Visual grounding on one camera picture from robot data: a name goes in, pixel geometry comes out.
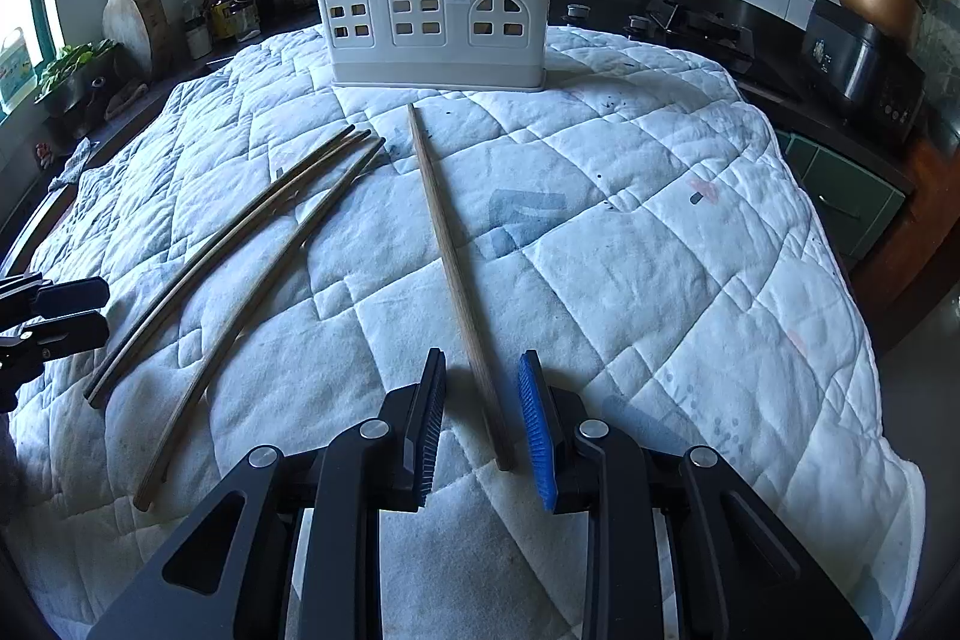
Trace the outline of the black gas stove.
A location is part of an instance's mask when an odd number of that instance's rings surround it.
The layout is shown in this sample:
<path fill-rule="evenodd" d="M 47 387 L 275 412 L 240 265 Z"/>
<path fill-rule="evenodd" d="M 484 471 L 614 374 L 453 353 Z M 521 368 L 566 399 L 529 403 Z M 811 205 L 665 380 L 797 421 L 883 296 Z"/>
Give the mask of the black gas stove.
<path fill-rule="evenodd" d="M 649 0 L 644 8 L 608 0 L 568 3 L 560 21 L 623 34 L 631 41 L 695 52 L 735 74 L 745 73 L 755 62 L 750 29 L 727 21 L 722 14 L 698 10 L 677 0 Z"/>

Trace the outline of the black rice cooker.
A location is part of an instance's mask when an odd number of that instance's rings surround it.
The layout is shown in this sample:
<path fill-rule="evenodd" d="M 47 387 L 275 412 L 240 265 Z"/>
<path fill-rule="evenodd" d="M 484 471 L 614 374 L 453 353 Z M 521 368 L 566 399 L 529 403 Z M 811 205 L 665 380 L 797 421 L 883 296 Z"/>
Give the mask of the black rice cooker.
<path fill-rule="evenodd" d="M 877 146 L 898 146 L 910 136 L 924 73 L 903 42 L 832 0 L 815 0 L 799 60 L 854 135 Z"/>

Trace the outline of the round wooden cutting board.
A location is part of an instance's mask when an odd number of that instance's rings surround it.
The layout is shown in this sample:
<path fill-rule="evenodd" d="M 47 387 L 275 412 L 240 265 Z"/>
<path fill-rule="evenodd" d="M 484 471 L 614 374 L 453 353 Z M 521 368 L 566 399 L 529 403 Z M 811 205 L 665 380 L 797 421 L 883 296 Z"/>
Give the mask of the round wooden cutting board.
<path fill-rule="evenodd" d="M 161 0 L 107 0 L 103 32 L 124 49 L 127 62 L 145 81 L 167 72 L 174 57 L 174 39 Z"/>

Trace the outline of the white plastic utensil holder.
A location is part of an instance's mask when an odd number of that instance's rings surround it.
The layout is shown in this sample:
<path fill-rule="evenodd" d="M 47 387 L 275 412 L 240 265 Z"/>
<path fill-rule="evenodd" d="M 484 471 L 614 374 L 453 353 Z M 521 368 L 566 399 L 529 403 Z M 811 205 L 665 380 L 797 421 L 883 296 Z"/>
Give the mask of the white plastic utensil holder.
<path fill-rule="evenodd" d="M 347 86 L 529 89 L 545 80 L 550 0 L 317 0 Z"/>

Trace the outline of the grey rag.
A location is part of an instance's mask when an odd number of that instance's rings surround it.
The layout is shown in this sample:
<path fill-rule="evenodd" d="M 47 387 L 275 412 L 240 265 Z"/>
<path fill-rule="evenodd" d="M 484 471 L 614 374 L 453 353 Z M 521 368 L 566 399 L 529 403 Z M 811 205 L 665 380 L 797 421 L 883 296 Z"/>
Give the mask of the grey rag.
<path fill-rule="evenodd" d="M 62 172 L 60 172 L 57 177 L 53 177 L 52 182 L 50 182 L 47 187 L 47 191 L 49 193 L 55 193 L 55 191 L 62 190 L 62 188 L 68 187 L 69 185 L 78 184 L 89 158 L 93 156 L 98 148 L 98 142 L 92 142 L 89 138 L 83 138 L 83 140 L 76 145 L 75 151 L 73 151 L 70 158 L 67 159 Z"/>

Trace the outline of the green cabinet door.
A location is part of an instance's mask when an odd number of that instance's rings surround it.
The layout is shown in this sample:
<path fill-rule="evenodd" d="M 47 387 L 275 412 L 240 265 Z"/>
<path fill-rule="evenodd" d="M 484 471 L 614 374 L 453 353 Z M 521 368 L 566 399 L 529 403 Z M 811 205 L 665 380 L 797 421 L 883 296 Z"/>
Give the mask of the green cabinet door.
<path fill-rule="evenodd" d="M 830 149 L 794 133 L 777 131 L 789 167 L 814 203 L 841 261 L 862 262 L 893 223 L 907 193 Z"/>

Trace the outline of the light wooden chopstick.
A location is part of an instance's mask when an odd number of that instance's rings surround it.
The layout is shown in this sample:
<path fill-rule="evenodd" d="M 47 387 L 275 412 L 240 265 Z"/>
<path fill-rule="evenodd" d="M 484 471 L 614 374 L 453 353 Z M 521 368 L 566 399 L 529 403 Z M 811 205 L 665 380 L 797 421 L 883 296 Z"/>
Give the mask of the light wooden chopstick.
<path fill-rule="evenodd" d="M 421 183 L 427 198 L 428 211 L 430 211 L 433 234 L 438 244 L 439 258 L 443 265 L 446 283 L 448 283 L 452 307 L 454 307 L 455 321 L 459 326 L 460 338 L 469 359 L 470 372 L 482 403 L 483 420 L 490 437 L 491 447 L 493 447 L 494 458 L 501 471 L 511 471 L 516 468 L 516 453 L 512 447 L 500 397 L 494 385 L 493 367 L 488 360 L 482 333 L 475 318 L 475 307 L 470 300 L 464 276 L 460 273 L 457 248 L 444 213 L 441 185 L 430 158 L 427 138 L 421 130 L 418 113 L 413 104 L 407 106 L 407 120 L 409 120 L 410 138 L 412 138 L 413 151 L 415 151 L 416 163 L 420 169 Z"/>

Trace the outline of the green vegetables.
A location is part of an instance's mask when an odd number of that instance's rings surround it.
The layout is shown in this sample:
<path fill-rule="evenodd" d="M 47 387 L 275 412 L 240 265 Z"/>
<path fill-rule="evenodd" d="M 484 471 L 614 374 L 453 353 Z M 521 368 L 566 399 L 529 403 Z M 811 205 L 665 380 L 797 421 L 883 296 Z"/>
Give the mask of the green vegetables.
<path fill-rule="evenodd" d="M 93 62 L 94 58 L 104 55 L 116 47 L 112 39 L 101 39 L 99 42 L 86 42 L 81 46 L 63 46 L 59 55 L 52 62 L 44 65 L 39 74 L 39 99 L 57 89 L 76 70 Z"/>

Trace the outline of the white quilted cloth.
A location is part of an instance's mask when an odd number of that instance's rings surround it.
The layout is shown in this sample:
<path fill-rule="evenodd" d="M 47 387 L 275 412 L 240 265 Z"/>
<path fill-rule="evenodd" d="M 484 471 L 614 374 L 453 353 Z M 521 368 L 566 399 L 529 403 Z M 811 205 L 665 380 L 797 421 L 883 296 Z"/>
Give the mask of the white quilted cloth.
<path fill-rule="evenodd" d="M 3 539 L 50 628 L 82 638 L 252 447 L 329 442 L 449 367 L 427 505 L 381 521 L 391 638 L 571 638 L 586 523 L 494 463 L 409 135 L 413 104 L 496 354 L 506 411 L 539 354 L 551 383 L 649 448 L 706 443 L 804 542 L 878 638 L 900 632 L 924 536 L 921 471 L 885 440 L 866 325 L 765 115 L 693 53 L 555 28 L 539 92 L 347 88 L 324 34 L 247 47 L 172 89 L 88 170 L 32 264 L 99 276 L 122 336 L 182 265 L 342 128 L 386 140 L 252 315 L 149 512 L 132 497 L 167 416 L 247 287 L 322 197 L 313 185 L 218 266 L 104 411 L 99 354 L 59 360 L 8 424 L 23 497 Z"/>

